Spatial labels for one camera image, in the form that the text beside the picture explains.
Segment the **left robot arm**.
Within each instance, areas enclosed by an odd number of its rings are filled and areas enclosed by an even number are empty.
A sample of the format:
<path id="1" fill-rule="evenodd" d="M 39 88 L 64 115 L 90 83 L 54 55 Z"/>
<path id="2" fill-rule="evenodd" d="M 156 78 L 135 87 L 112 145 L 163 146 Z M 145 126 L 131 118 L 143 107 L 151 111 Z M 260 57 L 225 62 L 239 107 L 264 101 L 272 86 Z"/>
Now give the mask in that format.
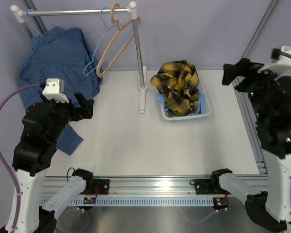
<path id="1" fill-rule="evenodd" d="M 93 173 L 79 168 L 60 191 L 47 203 L 40 204 L 42 186 L 59 137 L 70 121 L 93 116 L 94 100 L 87 100 L 81 93 L 75 97 L 80 104 L 77 108 L 70 101 L 44 100 L 27 109 L 12 162 L 16 181 L 12 215 L 0 233 L 52 233 L 69 203 L 77 195 L 94 190 Z"/>

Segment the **yellow plaid shirt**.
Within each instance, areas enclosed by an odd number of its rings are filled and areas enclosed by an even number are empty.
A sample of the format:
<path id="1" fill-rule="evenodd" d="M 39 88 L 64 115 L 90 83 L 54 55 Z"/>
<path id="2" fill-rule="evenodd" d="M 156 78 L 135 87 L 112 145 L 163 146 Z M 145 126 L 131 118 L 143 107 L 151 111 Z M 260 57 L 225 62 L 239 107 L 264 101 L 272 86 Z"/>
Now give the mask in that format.
<path id="1" fill-rule="evenodd" d="M 150 83 L 162 94 L 169 117 L 197 113 L 200 81 L 193 63 L 186 60 L 167 62 Z"/>

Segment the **light blue shirt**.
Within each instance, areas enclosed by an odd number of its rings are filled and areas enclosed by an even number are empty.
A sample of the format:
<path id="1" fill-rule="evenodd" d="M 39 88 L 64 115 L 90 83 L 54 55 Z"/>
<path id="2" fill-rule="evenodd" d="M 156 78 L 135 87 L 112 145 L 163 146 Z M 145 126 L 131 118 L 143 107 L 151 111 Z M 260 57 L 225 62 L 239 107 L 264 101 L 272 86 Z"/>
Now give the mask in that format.
<path id="1" fill-rule="evenodd" d="M 195 115 L 200 115 L 205 112 L 204 107 L 205 107 L 205 95 L 202 93 L 198 93 L 198 109 L 196 112 L 191 112 L 186 116 L 195 116 Z M 165 98 L 162 93 L 158 93 L 156 96 L 156 100 L 160 103 L 161 107 L 163 108 L 163 113 L 166 117 L 169 117 L 169 110 L 168 108 L 165 107 Z"/>

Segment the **wooden hanger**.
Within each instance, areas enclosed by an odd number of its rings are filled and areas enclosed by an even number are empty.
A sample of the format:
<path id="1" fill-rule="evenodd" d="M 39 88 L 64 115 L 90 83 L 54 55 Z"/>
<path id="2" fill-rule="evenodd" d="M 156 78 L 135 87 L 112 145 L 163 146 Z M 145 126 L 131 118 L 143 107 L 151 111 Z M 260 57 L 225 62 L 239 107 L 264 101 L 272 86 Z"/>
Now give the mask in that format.
<path id="1" fill-rule="evenodd" d="M 113 24 L 114 27 L 117 28 L 113 38 L 107 45 L 104 53 L 102 54 L 102 57 L 100 61 L 98 62 L 98 65 L 95 67 L 96 75 L 100 78 L 104 77 L 107 72 L 112 68 L 113 64 L 116 62 L 118 57 L 122 54 L 122 52 L 126 49 L 128 44 L 132 39 L 135 39 L 135 45 L 136 45 L 136 53 L 137 53 L 137 62 L 138 62 L 138 69 L 139 69 L 139 76 L 141 78 L 141 83 L 144 84 L 144 73 L 143 73 L 143 63 L 142 63 L 142 56 L 141 56 L 141 47 L 140 47 L 140 39 L 139 39 L 139 26 L 140 26 L 140 18 L 137 15 L 136 10 L 137 4 L 134 1 L 131 1 L 129 3 L 129 6 L 126 10 L 120 9 L 120 5 L 118 3 L 115 3 L 110 10 L 106 10 L 105 8 L 102 8 L 99 12 L 99 16 L 102 17 L 102 13 L 109 12 L 110 13 L 110 21 Z M 121 12 L 129 13 L 131 14 L 131 20 L 127 21 L 125 24 L 120 24 L 118 19 L 115 19 L 114 14 L 115 13 L 121 13 Z M 104 70 L 101 69 L 104 61 L 109 58 L 109 52 L 112 50 L 112 46 L 117 41 L 117 38 L 120 36 L 120 34 L 129 26 L 132 25 L 133 32 L 128 32 L 127 35 L 122 39 L 121 42 L 118 43 L 118 46 L 122 45 L 123 42 L 126 42 L 122 49 L 115 48 L 114 51 L 118 51 L 118 54 L 112 59 L 110 64 L 106 66 Z"/>

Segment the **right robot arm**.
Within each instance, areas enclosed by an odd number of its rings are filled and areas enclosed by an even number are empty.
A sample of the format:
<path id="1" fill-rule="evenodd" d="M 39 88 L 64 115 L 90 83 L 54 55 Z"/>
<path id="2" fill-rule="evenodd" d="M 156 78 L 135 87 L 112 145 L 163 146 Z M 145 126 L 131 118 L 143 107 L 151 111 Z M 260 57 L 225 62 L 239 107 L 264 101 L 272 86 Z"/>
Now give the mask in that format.
<path id="1" fill-rule="evenodd" d="M 248 95 L 256 116 L 256 131 L 264 155 L 267 190 L 260 191 L 224 168 L 212 172 L 210 188 L 235 196 L 252 222 L 273 233 L 291 233 L 291 66 L 278 62 L 268 66 L 243 58 L 224 64 L 223 85 L 237 77 L 235 87 Z"/>

